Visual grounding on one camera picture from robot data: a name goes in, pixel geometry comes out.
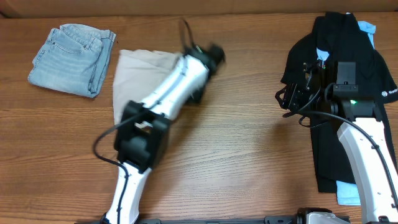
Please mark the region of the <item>beige khaki shorts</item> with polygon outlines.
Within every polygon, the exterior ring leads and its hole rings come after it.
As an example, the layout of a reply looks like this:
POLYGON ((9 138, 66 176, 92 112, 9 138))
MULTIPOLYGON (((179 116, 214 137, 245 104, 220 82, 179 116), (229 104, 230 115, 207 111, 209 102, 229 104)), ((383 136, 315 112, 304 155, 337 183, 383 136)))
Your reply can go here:
POLYGON ((118 124, 129 101, 141 102, 171 73, 180 53, 120 50, 113 81, 114 123, 118 124))

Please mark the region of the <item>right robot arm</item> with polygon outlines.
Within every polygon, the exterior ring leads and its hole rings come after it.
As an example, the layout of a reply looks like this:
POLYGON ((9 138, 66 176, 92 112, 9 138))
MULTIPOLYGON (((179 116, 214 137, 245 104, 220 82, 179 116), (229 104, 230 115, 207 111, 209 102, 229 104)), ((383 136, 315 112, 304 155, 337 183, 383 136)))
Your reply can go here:
POLYGON ((356 64, 303 64, 302 80, 275 94, 286 116, 328 118, 348 156, 363 223, 397 223, 397 170, 387 148, 376 100, 360 95, 356 64))

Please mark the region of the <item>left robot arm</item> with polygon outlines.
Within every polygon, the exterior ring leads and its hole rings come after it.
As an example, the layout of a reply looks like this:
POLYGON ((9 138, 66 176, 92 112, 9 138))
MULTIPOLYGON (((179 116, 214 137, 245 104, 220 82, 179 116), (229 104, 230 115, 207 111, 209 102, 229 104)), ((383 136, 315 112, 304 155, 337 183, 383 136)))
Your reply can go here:
POLYGON ((117 159, 105 161, 119 170, 113 202, 100 223, 137 221, 146 180, 167 148, 173 120, 185 103, 201 101, 206 84, 224 61, 219 45, 186 47, 171 74, 141 102, 129 101, 120 123, 100 135, 116 132, 117 159))

